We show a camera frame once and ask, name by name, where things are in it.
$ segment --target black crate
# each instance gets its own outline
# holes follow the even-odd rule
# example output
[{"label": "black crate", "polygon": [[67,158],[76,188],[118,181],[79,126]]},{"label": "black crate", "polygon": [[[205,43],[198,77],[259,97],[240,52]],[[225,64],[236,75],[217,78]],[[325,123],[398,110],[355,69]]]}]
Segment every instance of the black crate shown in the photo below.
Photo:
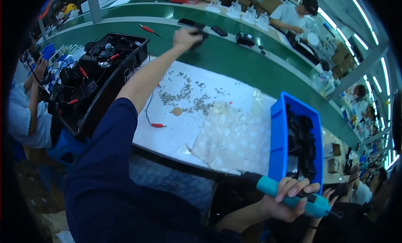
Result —
[{"label": "black crate", "polygon": [[122,36],[131,42],[141,43],[131,53],[128,53],[119,65],[107,69],[100,69],[99,66],[95,68],[91,60],[95,60],[96,63],[103,61],[102,58],[96,56],[96,51],[91,53],[94,51],[93,49],[97,49],[96,45],[83,55],[90,56],[88,64],[81,64],[80,59],[80,66],[88,73],[89,81],[87,85],[76,88],[71,99],[80,99],[85,95],[85,100],[80,100],[73,108],[67,109],[66,114],[59,115],[63,125],[77,139],[92,137],[100,120],[127,82],[128,74],[140,66],[148,57],[147,44],[149,39],[145,37],[109,33],[98,43],[105,45],[109,40],[118,36]]}]

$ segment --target electrical wire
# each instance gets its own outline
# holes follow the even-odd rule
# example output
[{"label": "electrical wire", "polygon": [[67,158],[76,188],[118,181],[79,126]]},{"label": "electrical wire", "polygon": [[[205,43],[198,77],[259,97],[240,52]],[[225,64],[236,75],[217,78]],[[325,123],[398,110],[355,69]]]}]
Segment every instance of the electrical wire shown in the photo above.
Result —
[{"label": "electrical wire", "polygon": [[151,99],[149,100],[148,105],[147,105],[147,108],[145,109],[145,115],[147,116],[147,120],[148,120],[148,123],[149,123],[150,125],[152,125],[152,123],[149,121],[149,117],[148,117],[148,107],[149,107],[149,104],[150,104],[151,101],[152,101],[153,92],[154,92],[154,91],[155,91],[155,90],[152,91]]}]

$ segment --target navy blue sleeve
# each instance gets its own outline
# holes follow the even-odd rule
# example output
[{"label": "navy blue sleeve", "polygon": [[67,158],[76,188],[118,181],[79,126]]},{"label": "navy blue sleeve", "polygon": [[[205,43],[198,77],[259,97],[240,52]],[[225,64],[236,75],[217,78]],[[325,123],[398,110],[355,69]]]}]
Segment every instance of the navy blue sleeve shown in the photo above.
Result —
[{"label": "navy blue sleeve", "polygon": [[75,242],[211,243],[238,239],[238,234],[202,227],[193,216],[196,209],[178,196],[138,186],[130,179],[137,117],[128,99],[115,100],[73,174],[66,178],[66,217]]}]

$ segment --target fingernail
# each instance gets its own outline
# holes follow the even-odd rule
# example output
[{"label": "fingernail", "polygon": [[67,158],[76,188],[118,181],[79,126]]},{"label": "fingernail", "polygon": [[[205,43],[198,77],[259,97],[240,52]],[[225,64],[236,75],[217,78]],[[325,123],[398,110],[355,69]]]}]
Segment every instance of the fingernail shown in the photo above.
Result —
[{"label": "fingernail", "polygon": [[300,209],[304,209],[306,205],[307,205],[307,198],[306,197],[301,198],[300,199]]},{"label": "fingernail", "polygon": [[276,197],[275,197],[275,201],[276,202],[281,202],[283,200],[283,194],[278,194]]},{"label": "fingernail", "polygon": [[298,193],[297,189],[291,189],[287,194],[289,195],[289,197],[294,197],[296,196],[297,193]]}]

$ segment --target blue small bin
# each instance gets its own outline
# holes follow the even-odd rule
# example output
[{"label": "blue small bin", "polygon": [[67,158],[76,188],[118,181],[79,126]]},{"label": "blue small bin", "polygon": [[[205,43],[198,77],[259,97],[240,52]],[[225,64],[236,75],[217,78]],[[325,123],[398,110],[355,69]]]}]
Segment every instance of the blue small bin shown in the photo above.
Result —
[{"label": "blue small bin", "polygon": [[56,52],[56,50],[55,50],[55,48],[54,48],[54,46],[53,46],[53,43],[49,43],[48,45],[46,45],[46,47],[45,47],[45,48],[43,49],[43,51],[41,52],[41,54],[43,55],[42,58],[44,58],[45,60],[49,60],[49,59],[54,55],[55,52]]},{"label": "blue small bin", "polygon": [[313,183],[318,182],[321,188],[318,192],[322,193],[322,183],[324,178],[324,158],[322,146],[322,131],[320,116],[316,110],[289,95],[281,92],[279,100],[271,106],[271,156],[269,160],[268,177],[280,181],[286,176],[287,169],[287,118],[285,104],[290,105],[290,110],[295,115],[307,116],[313,123],[313,129],[316,142],[316,159],[314,165],[316,167],[316,175]]}]

